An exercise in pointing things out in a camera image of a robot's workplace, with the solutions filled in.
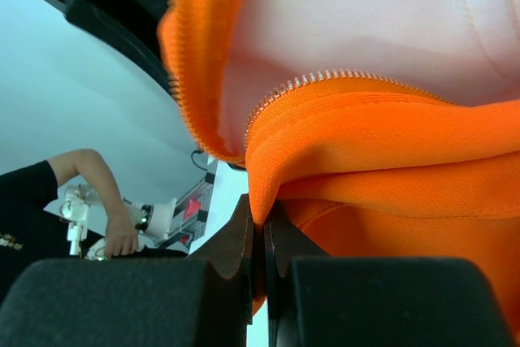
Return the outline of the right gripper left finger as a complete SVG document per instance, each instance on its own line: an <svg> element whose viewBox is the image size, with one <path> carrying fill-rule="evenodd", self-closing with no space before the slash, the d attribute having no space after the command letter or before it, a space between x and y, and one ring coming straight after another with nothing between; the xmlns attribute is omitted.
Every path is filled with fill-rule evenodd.
<svg viewBox="0 0 520 347"><path fill-rule="evenodd" d="M243 346L252 321L253 221L231 219L187 258L30 266L1 309L4 346Z"/></svg>

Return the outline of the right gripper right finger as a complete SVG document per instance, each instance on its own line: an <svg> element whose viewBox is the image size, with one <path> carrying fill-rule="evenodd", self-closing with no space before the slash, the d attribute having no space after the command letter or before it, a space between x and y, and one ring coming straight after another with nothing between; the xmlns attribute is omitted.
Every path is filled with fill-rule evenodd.
<svg viewBox="0 0 520 347"><path fill-rule="evenodd" d="M512 346L483 273L460 258L334 257L274 205L264 226L272 346Z"/></svg>

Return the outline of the orange zip-up jacket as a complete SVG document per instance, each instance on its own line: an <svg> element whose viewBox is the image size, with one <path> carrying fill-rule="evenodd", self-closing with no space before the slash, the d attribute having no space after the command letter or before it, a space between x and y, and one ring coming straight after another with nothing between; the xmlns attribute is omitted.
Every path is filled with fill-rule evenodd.
<svg viewBox="0 0 520 347"><path fill-rule="evenodd" d="M168 0L193 138L334 257L460 258L519 343L519 0Z"/></svg>

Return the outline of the operator forearm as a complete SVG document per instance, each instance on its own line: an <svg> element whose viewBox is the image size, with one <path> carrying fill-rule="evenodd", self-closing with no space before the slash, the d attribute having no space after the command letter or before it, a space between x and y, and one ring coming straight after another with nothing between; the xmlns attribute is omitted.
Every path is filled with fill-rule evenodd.
<svg viewBox="0 0 520 347"><path fill-rule="evenodd" d="M96 150L72 150L49 158L47 162L59 187L81 176L96 190L109 219L126 214L113 173Z"/></svg>

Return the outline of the operator hand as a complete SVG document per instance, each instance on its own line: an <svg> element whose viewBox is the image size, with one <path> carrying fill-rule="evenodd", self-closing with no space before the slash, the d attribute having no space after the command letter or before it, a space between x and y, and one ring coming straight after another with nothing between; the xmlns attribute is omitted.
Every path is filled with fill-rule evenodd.
<svg viewBox="0 0 520 347"><path fill-rule="evenodd" d="M106 243L104 255L107 258L128 256L138 248L138 234L124 206L107 211Z"/></svg>

